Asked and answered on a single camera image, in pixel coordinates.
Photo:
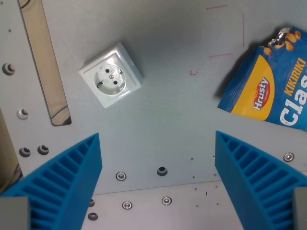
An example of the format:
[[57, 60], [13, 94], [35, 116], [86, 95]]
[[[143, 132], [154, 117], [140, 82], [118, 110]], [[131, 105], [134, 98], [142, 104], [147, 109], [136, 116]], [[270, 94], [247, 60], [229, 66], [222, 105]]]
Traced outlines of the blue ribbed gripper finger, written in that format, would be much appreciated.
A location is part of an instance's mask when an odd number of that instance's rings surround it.
[[293, 230], [294, 189], [307, 177], [274, 156], [221, 131], [215, 167], [245, 230]]
[[80, 230], [102, 170], [99, 134], [50, 159], [6, 190], [27, 197], [32, 230]]

